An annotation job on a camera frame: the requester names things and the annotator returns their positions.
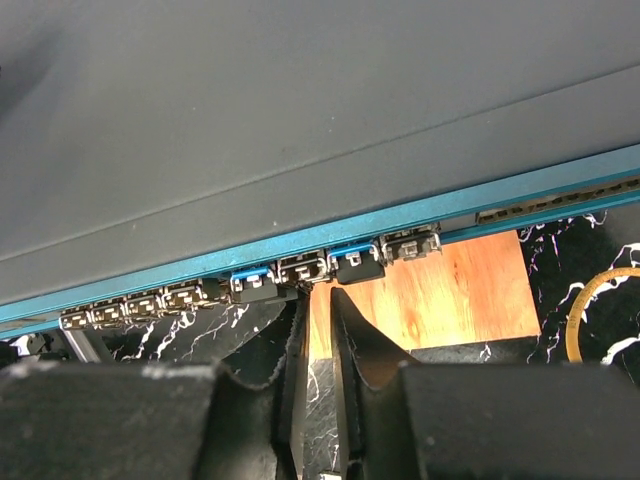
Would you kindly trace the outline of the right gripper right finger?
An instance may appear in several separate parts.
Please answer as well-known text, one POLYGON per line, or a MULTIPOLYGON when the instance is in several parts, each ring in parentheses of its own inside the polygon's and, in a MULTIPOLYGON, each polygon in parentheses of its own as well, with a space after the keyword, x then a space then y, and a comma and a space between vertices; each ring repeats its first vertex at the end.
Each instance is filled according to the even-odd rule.
POLYGON ((639 391, 597 364, 424 363, 330 295, 346 479, 635 479, 639 391))

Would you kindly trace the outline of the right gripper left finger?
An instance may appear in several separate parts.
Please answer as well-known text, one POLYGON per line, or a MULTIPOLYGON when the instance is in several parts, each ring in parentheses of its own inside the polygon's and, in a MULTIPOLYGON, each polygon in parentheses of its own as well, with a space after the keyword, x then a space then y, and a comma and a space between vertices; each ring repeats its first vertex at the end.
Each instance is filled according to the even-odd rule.
POLYGON ((205 364, 20 362, 1 372, 5 479, 299 479, 309 302, 205 364))

